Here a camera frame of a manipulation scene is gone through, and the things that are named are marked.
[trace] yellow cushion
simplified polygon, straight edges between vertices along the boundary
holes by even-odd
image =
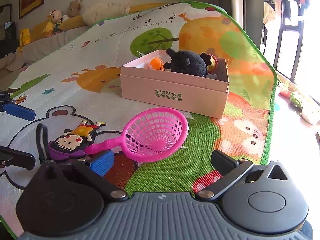
[[[82,20],[82,16],[75,16],[72,18],[69,18],[68,20],[65,20],[63,23],[59,25],[59,29],[62,31],[68,31],[71,29],[79,28],[86,26],[85,22]]]
[[[30,32],[31,42],[37,41],[45,37],[43,33],[44,28],[46,27],[48,20],[43,21],[42,23],[37,24]]]
[[[136,6],[131,6],[130,7],[130,13],[134,13],[134,12],[140,12],[140,11],[145,11],[145,10],[149,10],[161,5],[165,5],[166,3],[145,3],[145,4],[139,4]]]

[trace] black plush toy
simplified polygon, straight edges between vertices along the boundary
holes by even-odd
[[[198,55],[191,51],[181,50],[175,52],[173,49],[167,49],[167,54],[170,56],[171,63],[165,63],[164,69],[171,69],[172,72],[189,74],[199,77],[206,77],[208,75],[207,66],[211,64],[207,58],[202,58],[202,53]]]

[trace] box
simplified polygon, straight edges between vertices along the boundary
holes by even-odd
[[[218,59],[214,71],[218,80],[147,69],[150,61],[159,57],[171,62],[165,50],[157,50],[121,67],[122,97],[171,107],[196,114],[222,118],[229,94],[226,60]]]

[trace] strainer handle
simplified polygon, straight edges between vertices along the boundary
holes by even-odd
[[[86,149],[84,149],[84,151],[87,155],[96,154],[104,150],[111,150],[114,147],[121,146],[122,143],[124,143],[124,137],[120,136],[117,138],[105,140],[102,143],[92,144],[88,146]]]

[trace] pink plastic strainer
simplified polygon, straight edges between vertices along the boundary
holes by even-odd
[[[132,118],[121,136],[92,144],[86,154],[121,146],[124,154],[137,162],[162,160],[182,146],[188,135],[187,119],[179,111],[159,107],[144,111]]]

